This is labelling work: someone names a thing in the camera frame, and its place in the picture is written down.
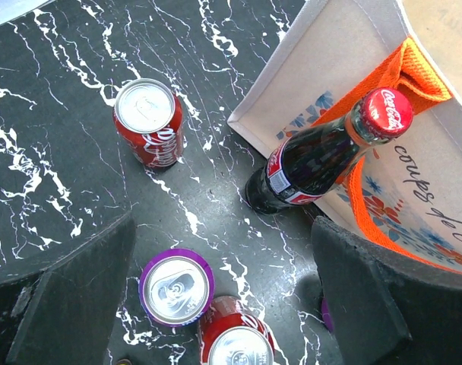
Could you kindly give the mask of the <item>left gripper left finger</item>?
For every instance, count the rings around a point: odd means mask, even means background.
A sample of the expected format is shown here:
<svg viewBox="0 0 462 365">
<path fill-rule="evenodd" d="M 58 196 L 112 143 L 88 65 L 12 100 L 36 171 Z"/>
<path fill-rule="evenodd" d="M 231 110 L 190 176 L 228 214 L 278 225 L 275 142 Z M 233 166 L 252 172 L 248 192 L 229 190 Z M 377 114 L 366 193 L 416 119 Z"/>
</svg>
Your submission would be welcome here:
<svg viewBox="0 0 462 365">
<path fill-rule="evenodd" d="M 102 364 L 136 236 L 101 231 L 0 268 L 0 364 Z"/>
</svg>

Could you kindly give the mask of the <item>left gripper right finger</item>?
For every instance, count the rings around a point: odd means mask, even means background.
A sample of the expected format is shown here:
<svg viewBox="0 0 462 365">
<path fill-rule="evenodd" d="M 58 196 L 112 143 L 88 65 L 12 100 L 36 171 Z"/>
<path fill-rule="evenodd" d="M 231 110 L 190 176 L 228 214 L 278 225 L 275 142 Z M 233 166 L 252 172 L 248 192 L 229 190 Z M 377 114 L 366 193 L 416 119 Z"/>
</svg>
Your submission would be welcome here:
<svg viewBox="0 0 462 365">
<path fill-rule="evenodd" d="M 462 275 L 318 217 L 312 250 L 346 364 L 462 364 Z"/>
</svg>

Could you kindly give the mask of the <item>beige canvas bag orange handles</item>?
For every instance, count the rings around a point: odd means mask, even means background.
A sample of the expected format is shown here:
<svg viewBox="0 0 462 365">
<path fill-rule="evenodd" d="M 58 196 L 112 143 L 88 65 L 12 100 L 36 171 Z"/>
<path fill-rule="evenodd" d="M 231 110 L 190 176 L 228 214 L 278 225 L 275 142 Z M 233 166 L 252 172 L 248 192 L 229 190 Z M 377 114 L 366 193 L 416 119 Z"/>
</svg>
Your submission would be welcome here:
<svg viewBox="0 0 462 365">
<path fill-rule="evenodd" d="M 462 1 L 307 1 L 228 123 L 284 190 L 279 148 L 335 119 L 365 154 L 291 201 L 462 274 Z"/>
</svg>

